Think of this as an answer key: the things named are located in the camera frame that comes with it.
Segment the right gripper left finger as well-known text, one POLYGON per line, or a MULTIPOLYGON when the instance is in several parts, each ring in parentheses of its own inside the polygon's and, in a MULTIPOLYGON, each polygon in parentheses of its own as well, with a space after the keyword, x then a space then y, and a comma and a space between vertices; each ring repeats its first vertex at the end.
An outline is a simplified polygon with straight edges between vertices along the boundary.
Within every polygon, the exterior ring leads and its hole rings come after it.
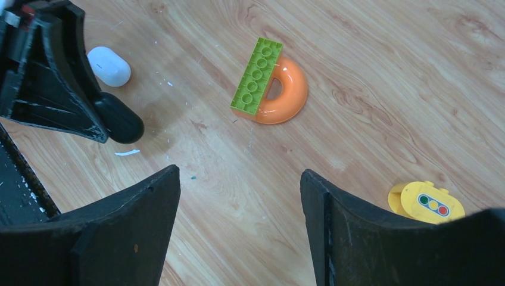
POLYGON ((181 193, 170 165, 41 223, 1 228, 2 285, 158 285, 181 193))

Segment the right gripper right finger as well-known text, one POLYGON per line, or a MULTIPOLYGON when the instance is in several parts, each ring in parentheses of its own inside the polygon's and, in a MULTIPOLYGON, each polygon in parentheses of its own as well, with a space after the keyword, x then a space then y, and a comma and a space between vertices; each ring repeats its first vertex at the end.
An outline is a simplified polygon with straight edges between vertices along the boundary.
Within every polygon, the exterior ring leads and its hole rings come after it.
POLYGON ((504 210, 434 225, 391 213, 313 170, 300 179, 317 285, 503 285, 504 210))

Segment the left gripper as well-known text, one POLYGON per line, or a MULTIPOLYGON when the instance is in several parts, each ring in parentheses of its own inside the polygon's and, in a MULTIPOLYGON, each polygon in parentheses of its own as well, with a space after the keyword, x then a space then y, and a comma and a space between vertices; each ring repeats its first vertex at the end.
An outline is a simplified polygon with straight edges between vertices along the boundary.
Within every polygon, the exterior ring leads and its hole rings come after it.
POLYGON ((85 12, 71 1, 52 1, 54 15, 37 15, 42 8, 43 1, 1 1, 1 116, 105 143, 85 12))

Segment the white earbud charging case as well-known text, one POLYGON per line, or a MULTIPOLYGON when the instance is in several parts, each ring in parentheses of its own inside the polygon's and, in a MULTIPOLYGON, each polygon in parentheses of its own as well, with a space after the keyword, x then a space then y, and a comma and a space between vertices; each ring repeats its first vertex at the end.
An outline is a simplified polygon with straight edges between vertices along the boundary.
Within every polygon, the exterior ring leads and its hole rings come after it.
POLYGON ((106 46, 97 46, 88 54, 88 61, 94 75, 110 87, 121 87, 131 77, 130 65, 106 46))

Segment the black earbud charging case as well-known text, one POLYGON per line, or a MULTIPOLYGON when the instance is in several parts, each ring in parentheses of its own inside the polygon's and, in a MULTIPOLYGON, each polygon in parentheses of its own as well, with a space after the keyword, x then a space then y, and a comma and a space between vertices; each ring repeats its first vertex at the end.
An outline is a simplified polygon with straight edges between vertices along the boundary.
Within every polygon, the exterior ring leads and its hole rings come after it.
POLYGON ((132 144, 141 139, 145 130, 142 119, 116 96, 102 91, 93 106, 113 141, 132 144))

